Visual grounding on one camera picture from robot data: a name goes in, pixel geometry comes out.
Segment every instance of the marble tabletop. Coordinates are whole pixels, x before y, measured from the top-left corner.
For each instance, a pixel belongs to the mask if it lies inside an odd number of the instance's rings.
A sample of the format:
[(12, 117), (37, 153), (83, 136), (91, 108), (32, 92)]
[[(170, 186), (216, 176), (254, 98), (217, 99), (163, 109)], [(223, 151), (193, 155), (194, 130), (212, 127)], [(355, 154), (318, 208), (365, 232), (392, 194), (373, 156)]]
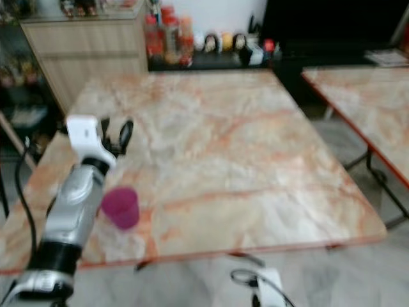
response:
[[(80, 267), (232, 252), (360, 244), (385, 227), (277, 78), (267, 71), (150, 74), (91, 81), (71, 114), (110, 116), (134, 134), (105, 188), (133, 187), (136, 227), (98, 214)], [(75, 154), (58, 134), (25, 188), (39, 232)], [(0, 271), (29, 258), (24, 211), (0, 231)]]
[(310, 68), (302, 75), (409, 187), (409, 68)]

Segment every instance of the tiled floor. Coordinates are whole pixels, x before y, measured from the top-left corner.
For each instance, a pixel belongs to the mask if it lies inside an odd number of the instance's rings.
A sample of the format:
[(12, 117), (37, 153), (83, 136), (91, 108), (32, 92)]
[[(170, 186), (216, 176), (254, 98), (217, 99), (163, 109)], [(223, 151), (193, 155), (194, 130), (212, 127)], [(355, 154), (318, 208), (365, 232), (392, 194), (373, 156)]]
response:
[[(365, 150), (342, 122), (316, 122), (315, 126), (340, 161), (350, 161)], [(351, 175), (384, 220), (399, 214), (364, 165)], [(388, 175), (405, 202), (408, 191)], [(409, 222), (379, 244), (257, 256), (279, 270), (284, 291), (297, 307), (408, 306)], [(251, 291), (230, 281), (230, 270), (239, 267), (252, 265), (226, 256), (151, 265), (138, 273), (132, 267), (79, 271), (69, 303), (83, 307), (250, 307)], [(2, 297), (10, 278), (1, 281)]]

